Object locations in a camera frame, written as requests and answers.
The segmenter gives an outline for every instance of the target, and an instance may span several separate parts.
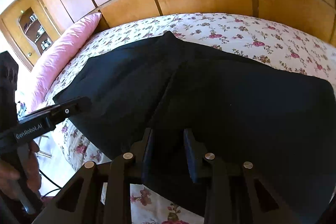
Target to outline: pink pillow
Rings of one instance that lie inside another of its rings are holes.
[[[70,26],[36,62],[26,93],[27,111],[35,111],[66,64],[92,35],[101,13],[85,16]]]

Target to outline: hand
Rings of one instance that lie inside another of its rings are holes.
[[[41,175],[39,173],[39,163],[35,153],[40,151],[39,146],[32,141],[29,144],[29,158],[24,169],[27,174],[27,185],[36,193],[41,188]],[[20,173],[10,164],[0,160],[0,190],[8,197],[15,199],[16,193],[10,187],[9,180],[18,180]]]

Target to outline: metal screw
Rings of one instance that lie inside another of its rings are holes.
[[[246,168],[246,169],[252,169],[253,167],[253,163],[249,162],[249,161],[246,161],[244,162],[243,166]]]
[[[123,154],[123,158],[125,159],[125,160],[130,160],[131,158],[133,158],[133,154],[132,153],[125,153],[125,154]]]
[[[94,163],[93,161],[91,161],[91,160],[90,160],[90,161],[87,161],[87,162],[84,164],[85,168],[88,168],[88,169],[94,167],[94,165],[95,165],[95,163]]]
[[[213,160],[215,158],[215,154],[213,154],[213,153],[206,153],[205,154],[205,158],[207,160]]]

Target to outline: wooden shelf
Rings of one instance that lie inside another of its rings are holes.
[[[37,18],[34,19],[34,21],[32,21],[29,26],[27,27],[27,29],[25,30],[25,34],[27,34],[29,28],[33,25],[34,22],[38,21]]]
[[[47,33],[44,31],[44,32],[39,36],[39,38],[35,39],[34,43],[36,44],[38,41],[41,42],[41,37],[44,37],[44,39],[43,39],[42,41],[46,40],[47,37],[48,37],[48,35],[45,35],[45,34],[47,34]]]

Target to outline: pink flower pattern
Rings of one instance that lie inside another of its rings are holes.
[[[300,30],[268,20],[225,13],[195,13],[139,20],[93,35],[56,78],[44,104],[54,104],[53,97],[72,82],[89,57],[167,31],[181,40],[252,58],[276,69],[326,79],[336,90],[336,49],[331,45]],[[68,119],[53,134],[61,135],[58,144],[75,170],[84,160],[100,162],[104,157]],[[146,210],[156,210],[157,197],[151,190],[143,186],[132,193],[138,193],[131,195],[132,208],[142,206]],[[170,217],[154,219],[153,216],[154,220],[148,218],[136,223],[191,223],[188,212],[180,208],[181,213],[178,213],[179,210],[176,208],[174,211],[174,205],[169,204],[164,210],[168,215],[172,213]]]

